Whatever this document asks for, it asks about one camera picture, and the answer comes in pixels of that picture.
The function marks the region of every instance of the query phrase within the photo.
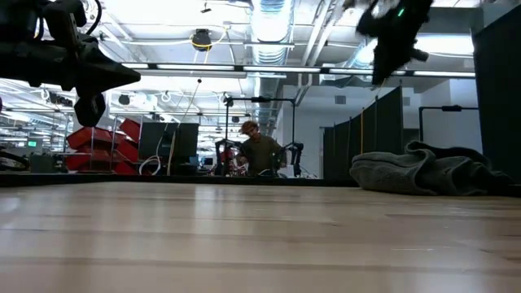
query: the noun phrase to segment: wooden table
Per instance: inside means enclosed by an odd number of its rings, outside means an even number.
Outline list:
[[[132,182],[0,189],[0,291],[521,292],[521,199]]]

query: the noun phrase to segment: person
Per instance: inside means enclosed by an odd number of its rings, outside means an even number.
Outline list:
[[[274,159],[273,153],[279,154],[282,147],[271,137],[259,132],[259,125],[254,121],[244,122],[241,133],[249,139],[243,143],[238,155],[240,164],[248,163],[248,175],[257,176],[262,171],[271,170]],[[281,168],[286,167],[286,154],[282,155]]]

